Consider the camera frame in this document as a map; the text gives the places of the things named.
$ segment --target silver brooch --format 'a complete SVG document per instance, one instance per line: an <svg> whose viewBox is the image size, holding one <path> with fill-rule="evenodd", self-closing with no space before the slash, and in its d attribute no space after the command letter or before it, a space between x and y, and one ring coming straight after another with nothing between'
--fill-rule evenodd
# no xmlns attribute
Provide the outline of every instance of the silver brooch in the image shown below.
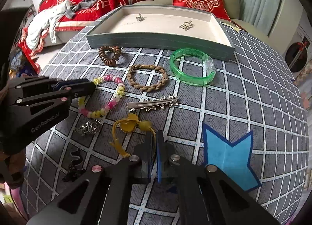
<svg viewBox="0 0 312 225"><path fill-rule="evenodd" d="M80 127L75 128L76 132L80 133L82 136L86 134L96 134L101 129L101 122L95 119L82 124Z"/></svg>
<svg viewBox="0 0 312 225"><path fill-rule="evenodd" d="M173 105L178 104L178 97L169 95L168 98L163 96L162 98L156 98L155 100L149 100L144 102L129 102L127 103L127 108L129 112L133 112L139 109L146 109L146 111L156 110L156 107L160 107L162 110L165 109L165 105L168 105L170 108Z"/></svg>
<svg viewBox="0 0 312 225"><path fill-rule="evenodd" d="M136 18L139 22L144 20L144 17L141 16L141 13L138 14L138 17Z"/></svg>
<svg viewBox="0 0 312 225"><path fill-rule="evenodd" d="M189 28L192 28L192 27L193 27L192 21L185 22L179 26L179 28L183 28L185 30L188 30Z"/></svg>

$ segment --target table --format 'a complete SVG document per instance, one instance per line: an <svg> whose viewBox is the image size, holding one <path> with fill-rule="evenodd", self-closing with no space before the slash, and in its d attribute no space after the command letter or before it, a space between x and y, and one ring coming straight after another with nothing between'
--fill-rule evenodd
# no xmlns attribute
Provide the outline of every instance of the table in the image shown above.
<svg viewBox="0 0 312 225"><path fill-rule="evenodd" d="M93 78L114 74L125 81L126 94L105 118L99 134L80 136L74 128L86 119L78 114L77 99L73 100L67 119L47 131L27 147L30 166L22 189L22 199L30 216L41 210L67 184L65 175L70 152L82 149L83 167L95 164L109 166L121 157L109 145L114 121L127 115L126 103L148 97L179 96L180 105L169 109L140 111L141 120L150 120L156 130L163 129L177 152L195 164L203 162L202 121L230 141L254 131L251 167L262 182L262 187L250 192L259 204L282 224L295 211L305 181L308 165L308 127L305 111L292 74L282 57L269 46L243 31L224 28L235 44L236 62L214 60L216 76L207 86L189 86L173 77L169 68L172 51L148 48L123 48L117 67L103 65L98 50L91 49L86 33L95 21L71 39L43 69L42 74L62 79ZM158 92L145 93L132 88L126 80L126 70L132 64L164 66L169 81ZM202 62L185 57L177 62L183 72L202 76ZM135 73L136 80L146 85L158 81L160 74L149 70ZM95 110L112 96L115 83L108 82L96 88L87 103ZM126 135L119 132L126 151L141 143L140 132ZM152 179L156 176L155 167ZM179 224L177 194L153 181L147 187L132 188L128 224Z"/></svg>

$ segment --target blue arrow sticker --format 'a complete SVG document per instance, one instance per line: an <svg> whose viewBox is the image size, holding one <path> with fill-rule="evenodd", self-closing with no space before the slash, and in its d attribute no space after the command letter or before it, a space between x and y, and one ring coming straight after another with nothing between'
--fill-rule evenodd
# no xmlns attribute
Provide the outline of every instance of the blue arrow sticker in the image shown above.
<svg viewBox="0 0 312 225"><path fill-rule="evenodd" d="M261 186L257 175L250 167L253 131L232 143L203 122L202 134L205 165L216 165L244 191Z"/></svg>

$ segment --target screw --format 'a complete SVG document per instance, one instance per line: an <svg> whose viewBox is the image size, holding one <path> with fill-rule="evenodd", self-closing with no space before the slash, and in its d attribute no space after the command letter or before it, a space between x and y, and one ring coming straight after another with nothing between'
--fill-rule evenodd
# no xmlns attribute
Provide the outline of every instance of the screw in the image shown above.
<svg viewBox="0 0 312 225"><path fill-rule="evenodd" d="M138 159L139 159L139 157L137 155L132 155L132 156L129 157L129 160L131 162L136 162L136 161L138 161Z"/></svg>
<svg viewBox="0 0 312 225"><path fill-rule="evenodd" d="M207 170L208 170L209 172L216 172L216 171L217 171L217 167L214 166L214 165L208 165L208 166L207 166Z"/></svg>
<svg viewBox="0 0 312 225"><path fill-rule="evenodd" d="M170 156L170 159L172 161L178 161L180 159L180 156L178 154L173 154Z"/></svg>
<svg viewBox="0 0 312 225"><path fill-rule="evenodd" d="M100 166L100 165L94 165L93 167L92 167L92 171L94 172L94 173L98 173L98 172L100 172L102 170L102 167Z"/></svg>

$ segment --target green bracelet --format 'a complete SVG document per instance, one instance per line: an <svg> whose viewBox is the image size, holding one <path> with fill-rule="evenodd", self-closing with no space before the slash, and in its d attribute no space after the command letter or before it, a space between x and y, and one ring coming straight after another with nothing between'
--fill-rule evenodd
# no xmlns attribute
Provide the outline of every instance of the green bracelet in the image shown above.
<svg viewBox="0 0 312 225"><path fill-rule="evenodd" d="M181 58L182 56L193 56L201 59L205 63L207 76L193 77L180 71L174 64L174 61ZM206 85L207 83L211 82L216 75L216 70L214 68L213 60L211 59L211 57L200 50L189 48L179 49L172 53L172 55L170 56L170 70L180 81L194 86Z"/></svg>

